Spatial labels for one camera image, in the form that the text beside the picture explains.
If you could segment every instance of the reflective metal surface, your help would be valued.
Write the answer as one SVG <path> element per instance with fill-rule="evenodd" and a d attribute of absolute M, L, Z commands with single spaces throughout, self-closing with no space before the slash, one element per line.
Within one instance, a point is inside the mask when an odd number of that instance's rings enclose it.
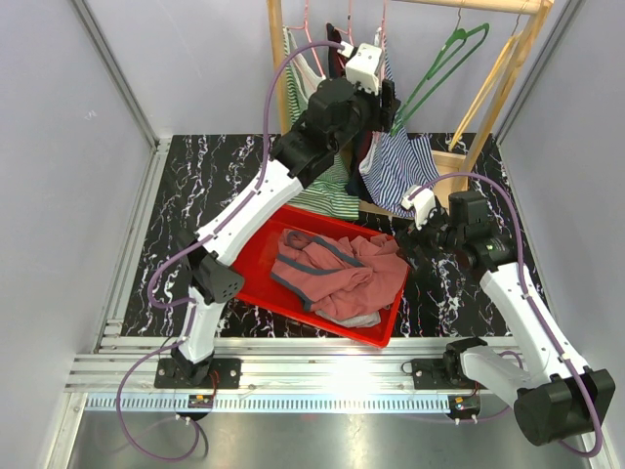
<path fill-rule="evenodd" d="M 497 408 L 487 405 L 484 413 Z M 163 413 L 126 414 L 129 430 L 141 434 Z M 200 443 L 185 462 L 152 461 L 125 448 L 113 412 L 86 411 L 69 466 L 108 468 L 587 468 L 588 462 L 558 445 L 536 448 L 517 428 L 512 414 L 492 422 L 459 427 L 442 416 L 375 414 L 230 414 L 215 413 L 200 421 L 210 442 L 203 458 Z M 192 430 L 170 422 L 139 438 L 161 455 L 181 454 L 192 443 Z"/>

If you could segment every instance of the black marble surface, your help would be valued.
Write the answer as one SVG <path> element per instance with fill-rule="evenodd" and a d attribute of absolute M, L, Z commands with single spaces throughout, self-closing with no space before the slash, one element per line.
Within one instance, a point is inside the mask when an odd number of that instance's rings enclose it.
<path fill-rule="evenodd" d="M 433 149 L 446 149 L 451 134 L 429 134 Z M 463 153 L 473 135 L 465 135 L 456 151 Z M 147 301 L 150 276 L 177 251 L 179 230 L 194 232 L 215 218 L 258 171 L 262 137 L 253 135 L 176 136 L 169 152 L 151 214 L 142 255 L 124 319 L 123 335 L 171 336 L 181 332 L 186 306 L 157 310 Z M 500 183 L 510 195 L 506 170 L 498 148 L 490 140 L 475 168 Z M 512 223 L 503 200 L 483 183 L 472 182 L 484 193 L 504 233 Z M 394 235 L 409 221 L 360 212 L 359 225 Z M 542 292 L 526 239 L 525 262 L 534 284 Z M 451 255 L 440 255 L 427 266 L 410 273 L 393 336 L 492 336 L 508 330 L 499 312 L 478 284 L 459 268 Z M 164 301 L 187 296 L 188 274 L 172 267 L 160 280 L 156 296 Z M 289 320 L 281 315 L 232 300 L 222 314 L 222 337 L 328 337 L 328 332 Z"/>

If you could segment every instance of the wooden rod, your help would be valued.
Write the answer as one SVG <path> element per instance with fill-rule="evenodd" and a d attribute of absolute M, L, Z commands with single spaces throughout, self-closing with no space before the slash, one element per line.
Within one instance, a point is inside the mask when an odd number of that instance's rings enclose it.
<path fill-rule="evenodd" d="M 540 10 L 540 0 L 396 0 L 399 2 L 423 3 L 443 7 L 467 8 L 470 10 L 487 10 L 489 12 L 522 13 L 536 15 Z M 545 4 L 553 4 L 553 0 L 545 0 Z"/>
<path fill-rule="evenodd" d="M 270 17 L 271 53 L 273 55 L 273 69 L 277 69 L 284 60 L 284 35 L 282 33 L 282 1 L 267 0 L 267 10 Z M 286 99 L 286 86 L 284 73 L 280 76 L 275 87 L 277 94 L 277 112 L 280 118 L 280 131 L 282 135 L 289 129 L 289 111 Z"/>
<path fill-rule="evenodd" d="M 545 2 L 545 6 L 539 15 L 533 16 L 527 22 L 525 29 L 521 33 L 521 37 L 517 42 L 517 47 L 515 48 L 515 52 L 513 53 L 510 61 L 508 62 L 508 66 L 504 70 L 504 73 L 499 81 L 497 86 L 497 90 L 492 97 L 492 101 L 490 102 L 490 106 L 488 107 L 488 111 L 486 112 L 486 116 L 483 121 L 479 125 L 478 134 L 476 138 L 473 140 L 471 144 L 471 149 L 467 158 L 462 163 L 462 167 L 460 171 L 462 172 L 470 172 L 473 170 L 473 167 L 478 161 L 479 154 L 481 153 L 481 149 L 483 148 L 486 140 L 490 136 L 490 132 L 492 130 L 493 125 L 495 125 L 495 121 L 497 120 L 497 116 L 503 105 L 506 103 L 506 99 L 512 88 L 517 81 L 517 77 L 519 76 L 519 72 L 529 55 L 529 51 L 531 50 L 531 46 L 534 43 L 540 29 L 545 23 L 545 19 L 551 10 L 551 4 Z M 455 178 L 452 183 L 452 190 L 454 192 L 461 191 L 466 187 L 466 179 L 465 178 Z"/>

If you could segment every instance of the gray wall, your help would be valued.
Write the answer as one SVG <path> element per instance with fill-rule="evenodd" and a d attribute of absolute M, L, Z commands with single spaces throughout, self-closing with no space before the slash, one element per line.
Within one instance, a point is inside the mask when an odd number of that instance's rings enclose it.
<path fill-rule="evenodd" d="M 555 1 L 544 32 L 528 58 L 529 64 L 533 63 L 566 1 Z M 262 131 L 263 102 L 272 76 L 267 2 L 87 0 L 87 3 L 158 135 Z M 303 22 L 304 0 L 282 0 L 282 4 L 286 24 Z M 354 1 L 356 43 L 372 41 L 380 25 L 382 4 L 382 0 Z M 327 21 L 345 28 L 347 11 L 348 0 L 311 0 L 313 39 L 325 38 Z M 389 50 L 400 98 L 409 96 L 431 66 L 456 25 L 457 11 L 389 1 Z M 490 34 L 483 46 L 413 116 L 409 122 L 411 130 L 456 129 L 513 31 L 516 18 L 510 14 L 463 10 L 462 27 L 472 28 L 489 21 Z M 298 44 L 306 43 L 301 31 L 296 31 L 296 39 Z M 520 82 L 528 70 L 529 66 L 523 69 Z M 469 131 L 477 130 L 485 108 Z M 271 115 L 271 129 L 278 129 L 275 113 Z"/>
<path fill-rule="evenodd" d="M 562 329 L 617 391 L 607 420 L 625 460 L 625 122 L 621 0 L 586 1 L 503 143 Z"/>
<path fill-rule="evenodd" d="M 67 0 L 0 2 L 0 454 L 39 468 L 149 157 Z"/>

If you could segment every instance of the hanger hook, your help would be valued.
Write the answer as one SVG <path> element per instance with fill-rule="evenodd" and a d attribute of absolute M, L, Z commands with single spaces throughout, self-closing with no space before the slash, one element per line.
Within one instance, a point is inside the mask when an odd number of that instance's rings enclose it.
<path fill-rule="evenodd" d="M 465 0 L 462 0 L 462 3 L 460 4 L 460 8 L 458 9 L 458 22 L 456 23 L 456 28 L 454 29 L 454 31 L 457 31 L 458 26 L 460 25 L 460 20 L 462 19 L 462 7 L 464 6 L 464 4 L 465 4 Z"/>
<path fill-rule="evenodd" d="M 521 19 L 521 15 L 525 11 L 525 7 L 527 6 L 528 1 L 529 0 L 525 0 L 525 3 L 523 3 L 523 6 L 521 7 L 521 12 L 517 15 L 517 23 L 515 24 L 515 28 L 512 30 L 511 36 L 514 36 L 515 32 L 517 32 L 517 29 L 519 28 L 519 20 Z"/>

